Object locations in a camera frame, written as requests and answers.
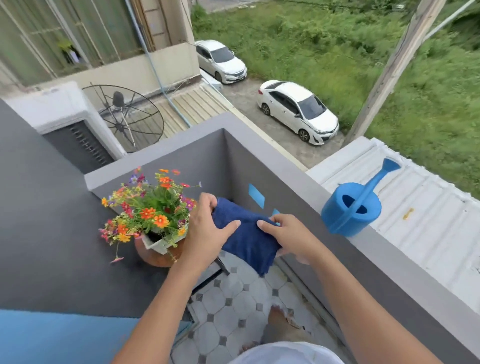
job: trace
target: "concrete driveway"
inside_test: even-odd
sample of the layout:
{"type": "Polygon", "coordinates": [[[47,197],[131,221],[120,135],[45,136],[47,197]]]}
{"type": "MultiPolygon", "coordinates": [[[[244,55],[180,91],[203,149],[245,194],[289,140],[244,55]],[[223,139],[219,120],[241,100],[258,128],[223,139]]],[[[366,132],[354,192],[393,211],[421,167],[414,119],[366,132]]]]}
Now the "concrete driveway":
{"type": "Polygon", "coordinates": [[[252,4],[255,1],[261,0],[249,0],[249,1],[242,1],[242,0],[197,0],[196,2],[199,3],[207,12],[220,12],[222,10],[235,8],[240,5],[254,5],[252,4]]]}
{"type": "Polygon", "coordinates": [[[262,81],[247,78],[232,85],[223,85],[223,94],[242,114],[284,147],[307,168],[312,168],[340,149],[344,136],[341,132],[322,146],[312,146],[300,140],[282,123],[262,113],[256,102],[262,81]]]}

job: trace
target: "car roof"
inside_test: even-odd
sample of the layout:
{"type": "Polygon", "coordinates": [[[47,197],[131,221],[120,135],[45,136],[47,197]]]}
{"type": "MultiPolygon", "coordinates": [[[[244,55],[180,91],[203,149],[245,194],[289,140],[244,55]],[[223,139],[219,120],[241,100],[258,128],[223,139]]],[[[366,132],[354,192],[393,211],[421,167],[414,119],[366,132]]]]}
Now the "car roof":
{"type": "Polygon", "coordinates": [[[210,40],[199,40],[198,42],[195,42],[195,44],[200,45],[202,47],[205,47],[207,50],[212,51],[212,50],[217,50],[223,47],[226,47],[222,43],[210,39],[210,40]]]}
{"type": "Polygon", "coordinates": [[[281,93],[290,97],[295,102],[303,101],[313,95],[311,91],[294,82],[285,82],[284,84],[277,86],[275,88],[275,91],[280,91],[281,93]]]}

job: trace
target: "person's left hand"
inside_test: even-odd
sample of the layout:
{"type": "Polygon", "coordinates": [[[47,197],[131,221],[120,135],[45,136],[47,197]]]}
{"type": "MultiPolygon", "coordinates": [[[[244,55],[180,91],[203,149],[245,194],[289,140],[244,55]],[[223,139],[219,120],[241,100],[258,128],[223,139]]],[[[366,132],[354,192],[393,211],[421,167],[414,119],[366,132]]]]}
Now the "person's left hand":
{"type": "Polygon", "coordinates": [[[223,229],[217,229],[212,219],[216,197],[201,193],[198,205],[190,213],[188,232],[179,263],[201,274],[218,257],[223,244],[240,226],[240,220],[230,222],[223,229]]]}

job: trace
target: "white sedan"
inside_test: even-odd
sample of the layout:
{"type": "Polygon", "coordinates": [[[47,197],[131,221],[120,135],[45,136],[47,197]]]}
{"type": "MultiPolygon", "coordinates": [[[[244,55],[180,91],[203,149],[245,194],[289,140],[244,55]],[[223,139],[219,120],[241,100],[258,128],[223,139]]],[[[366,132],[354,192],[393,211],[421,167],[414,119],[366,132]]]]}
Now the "white sedan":
{"type": "Polygon", "coordinates": [[[198,40],[198,64],[223,84],[231,84],[247,77],[247,67],[235,54],[216,40],[198,40]]]}
{"type": "Polygon", "coordinates": [[[304,142],[319,146],[338,132],[338,118],[312,92],[293,82],[270,80],[258,90],[258,106],[304,142]]]}

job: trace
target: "grassy field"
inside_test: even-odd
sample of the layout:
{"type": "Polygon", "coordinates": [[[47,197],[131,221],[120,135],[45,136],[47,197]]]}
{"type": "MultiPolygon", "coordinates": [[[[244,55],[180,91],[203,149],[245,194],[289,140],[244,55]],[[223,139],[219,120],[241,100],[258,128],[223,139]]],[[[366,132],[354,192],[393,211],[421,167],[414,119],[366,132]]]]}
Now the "grassy field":
{"type": "MultiPolygon", "coordinates": [[[[245,61],[250,77],[297,82],[316,93],[348,131],[405,30],[401,13],[359,12],[270,1],[205,14],[196,39],[217,39],[245,61]]],[[[402,75],[367,137],[480,198],[480,51],[429,39],[402,75]]]]}

